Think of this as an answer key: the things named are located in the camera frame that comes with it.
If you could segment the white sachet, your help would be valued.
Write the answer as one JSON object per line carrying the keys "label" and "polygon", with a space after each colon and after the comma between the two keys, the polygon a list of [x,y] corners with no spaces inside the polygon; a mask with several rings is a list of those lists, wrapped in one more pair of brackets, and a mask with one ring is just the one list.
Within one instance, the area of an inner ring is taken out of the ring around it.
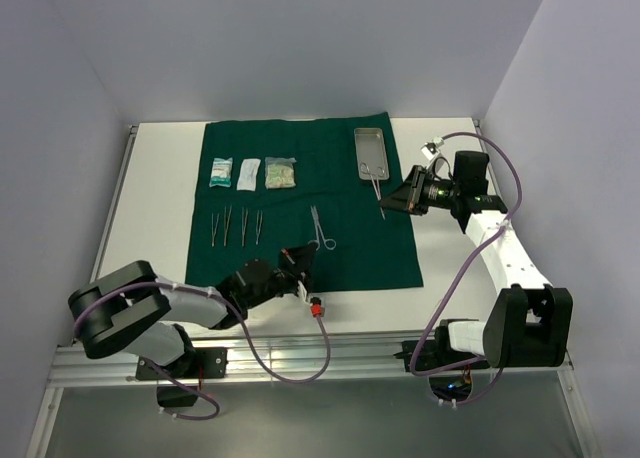
{"label": "white sachet", "polygon": [[254,192],[256,190],[260,165],[259,158],[247,158],[242,161],[236,184],[238,191]]}

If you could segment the aluminium table edge rail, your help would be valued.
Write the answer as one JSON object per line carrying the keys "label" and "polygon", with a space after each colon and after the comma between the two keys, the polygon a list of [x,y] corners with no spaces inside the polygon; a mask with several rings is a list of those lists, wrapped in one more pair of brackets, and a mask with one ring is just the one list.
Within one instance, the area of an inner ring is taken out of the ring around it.
{"label": "aluminium table edge rail", "polygon": [[112,239],[112,236],[114,235],[114,226],[116,223],[116,218],[118,216],[118,207],[121,201],[121,195],[123,187],[125,185],[131,157],[134,152],[138,130],[138,125],[131,125],[129,127],[129,134],[126,141],[124,155],[118,171],[118,176],[109,205],[106,222],[102,231],[96,258],[94,260],[94,265],[91,271],[91,282],[96,281],[103,275],[109,274],[116,270],[118,267],[122,266],[122,262],[120,262],[117,266],[118,261],[115,255],[115,248],[113,246],[114,240]]}

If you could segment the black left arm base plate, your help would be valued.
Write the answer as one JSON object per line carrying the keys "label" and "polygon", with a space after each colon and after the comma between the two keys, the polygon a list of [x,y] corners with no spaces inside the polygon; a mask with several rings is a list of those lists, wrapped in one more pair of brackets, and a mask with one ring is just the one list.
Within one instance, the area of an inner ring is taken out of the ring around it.
{"label": "black left arm base plate", "polygon": [[[167,370],[174,379],[221,379],[225,376],[227,365],[227,349],[225,347],[196,348],[194,358],[185,369]],[[140,359],[136,368],[135,379],[138,381],[165,380],[146,359]]]}

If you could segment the aluminium front frame rail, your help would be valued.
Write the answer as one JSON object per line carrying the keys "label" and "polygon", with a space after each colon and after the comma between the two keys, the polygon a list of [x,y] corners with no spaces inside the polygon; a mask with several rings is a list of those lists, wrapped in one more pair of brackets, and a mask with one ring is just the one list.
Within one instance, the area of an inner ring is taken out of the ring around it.
{"label": "aluminium front frame rail", "polygon": [[[303,379],[318,372],[326,359],[324,380],[410,377],[401,359],[401,343],[419,338],[411,332],[340,333],[329,336],[331,351],[321,335],[255,338],[255,352],[244,338],[195,338],[197,348],[224,348],[227,364],[223,384],[269,382],[273,379],[258,364],[262,359],[270,369],[290,379]],[[136,378],[139,359],[128,353],[91,360],[80,345],[61,347],[54,354],[47,378],[50,388],[150,386],[152,380]]]}

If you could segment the thin steel forceps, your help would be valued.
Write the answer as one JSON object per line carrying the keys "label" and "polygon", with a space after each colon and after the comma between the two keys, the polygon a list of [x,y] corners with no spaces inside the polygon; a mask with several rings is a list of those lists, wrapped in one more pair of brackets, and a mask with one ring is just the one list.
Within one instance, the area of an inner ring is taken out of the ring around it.
{"label": "thin steel forceps", "polygon": [[218,213],[211,215],[211,241],[212,247],[216,246],[217,232],[220,222],[220,215]]}

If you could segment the white gauze packet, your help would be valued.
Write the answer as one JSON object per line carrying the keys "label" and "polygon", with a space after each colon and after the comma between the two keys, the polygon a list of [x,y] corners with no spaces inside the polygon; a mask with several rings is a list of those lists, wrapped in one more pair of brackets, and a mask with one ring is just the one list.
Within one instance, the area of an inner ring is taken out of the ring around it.
{"label": "white gauze packet", "polygon": [[232,183],[232,158],[215,157],[212,161],[209,186],[229,188]]}

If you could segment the green white gauze bag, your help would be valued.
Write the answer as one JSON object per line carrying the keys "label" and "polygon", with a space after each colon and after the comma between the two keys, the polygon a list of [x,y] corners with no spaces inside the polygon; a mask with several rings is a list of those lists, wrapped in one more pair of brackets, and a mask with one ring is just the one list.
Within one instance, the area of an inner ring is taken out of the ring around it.
{"label": "green white gauze bag", "polygon": [[265,188],[290,189],[296,186],[295,158],[265,158]]}

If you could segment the dark green surgical cloth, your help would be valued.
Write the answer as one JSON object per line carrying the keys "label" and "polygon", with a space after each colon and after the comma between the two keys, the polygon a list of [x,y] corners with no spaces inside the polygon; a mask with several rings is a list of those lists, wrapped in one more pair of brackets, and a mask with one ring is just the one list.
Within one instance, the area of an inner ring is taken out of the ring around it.
{"label": "dark green surgical cloth", "polygon": [[[421,287],[422,273],[411,219],[385,212],[383,220],[369,180],[358,176],[354,130],[380,128],[384,134],[390,179],[383,194],[402,182],[390,117],[325,118],[312,121],[256,120],[209,123],[204,129],[195,189],[185,281],[215,285],[253,258],[275,263],[282,248],[304,246],[315,236],[310,206],[317,207],[333,251],[317,251],[311,276],[317,292],[390,290]],[[244,159],[295,158],[296,186],[254,192],[210,187],[215,157],[232,158],[232,175]],[[224,208],[233,212],[228,244],[223,246]],[[250,210],[246,246],[241,246],[241,210]],[[264,214],[260,243],[255,245],[256,212]],[[220,222],[216,246],[211,215]]]}

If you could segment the long steel tweezers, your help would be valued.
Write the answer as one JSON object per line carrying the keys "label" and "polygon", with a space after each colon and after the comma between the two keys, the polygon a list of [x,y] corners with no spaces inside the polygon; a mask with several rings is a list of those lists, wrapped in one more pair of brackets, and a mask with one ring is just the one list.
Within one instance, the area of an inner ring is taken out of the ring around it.
{"label": "long steel tweezers", "polygon": [[231,217],[233,212],[233,206],[230,205],[224,208],[224,230],[223,230],[223,246],[226,247],[228,244],[228,236],[231,224]]}

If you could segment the steel surgical scissors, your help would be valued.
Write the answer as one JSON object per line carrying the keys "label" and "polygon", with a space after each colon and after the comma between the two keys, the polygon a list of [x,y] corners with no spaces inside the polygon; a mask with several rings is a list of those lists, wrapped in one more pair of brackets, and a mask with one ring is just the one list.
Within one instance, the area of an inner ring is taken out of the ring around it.
{"label": "steel surgical scissors", "polygon": [[316,250],[324,248],[328,251],[333,251],[337,243],[333,238],[328,238],[325,236],[324,230],[322,228],[319,213],[317,207],[315,205],[310,206],[311,217],[313,220],[315,237],[309,241],[310,244],[315,246]]}

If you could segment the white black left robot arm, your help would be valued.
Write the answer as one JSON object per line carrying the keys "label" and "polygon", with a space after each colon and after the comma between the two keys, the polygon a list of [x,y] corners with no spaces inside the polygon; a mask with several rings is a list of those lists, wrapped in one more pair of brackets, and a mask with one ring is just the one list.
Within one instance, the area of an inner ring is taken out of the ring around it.
{"label": "white black left robot arm", "polygon": [[185,324],[230,329],[274,298],[307,291],[315,254],[313,244],[283,248],[276,265],[253,259],[209,287],[172,282],[134,261],[70,295],[73,335],[90,359],[129,353],[183,377],[196,362]]}

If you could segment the metal surgical kit tray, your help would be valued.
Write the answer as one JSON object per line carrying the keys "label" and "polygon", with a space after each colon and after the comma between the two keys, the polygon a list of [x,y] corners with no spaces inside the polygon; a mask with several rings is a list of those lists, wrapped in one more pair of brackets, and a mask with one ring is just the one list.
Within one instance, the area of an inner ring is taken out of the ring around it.
{"label": "metal surgical kit tray", "polygon": [[380,181],[390,179],[383,131],[380,128],[356,128],[354,143],[358,176],[369,180],[371,175]]}

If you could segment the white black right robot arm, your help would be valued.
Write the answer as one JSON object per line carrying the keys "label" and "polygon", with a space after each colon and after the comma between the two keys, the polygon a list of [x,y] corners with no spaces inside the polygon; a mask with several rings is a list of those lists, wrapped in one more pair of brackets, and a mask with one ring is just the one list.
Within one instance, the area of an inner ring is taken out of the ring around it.
{"label": "white black right robot arm", "polygon": [[[452,175],[440,178],[431,166],[416,165],[391,194],[380,199],[389,211],[422,216],[445,209],[457,221],[474,250],[437,305],[409,361],[418,358],[428,338],[437,342],[437,370],[486,362],[496,369],[558,367],[566,354],[573,298],[538,270],[522,246],[502,199],[488,192],[489,157],[483,152],[456,153]],[[481,258],[497,293],[485,321],[441,317],[462,277]]]}

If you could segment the curved tip steel tweezers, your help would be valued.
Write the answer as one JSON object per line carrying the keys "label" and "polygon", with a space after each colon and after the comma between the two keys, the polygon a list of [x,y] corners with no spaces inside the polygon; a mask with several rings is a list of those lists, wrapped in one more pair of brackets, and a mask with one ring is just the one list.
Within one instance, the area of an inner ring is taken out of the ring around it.
{"label": "curved tip steel tweezers", "polygon": [[241,210],[241,246],[242,247],[246,246],[249,213],[250,213],[250,210],[248,208],[246,207],[242,208]]}

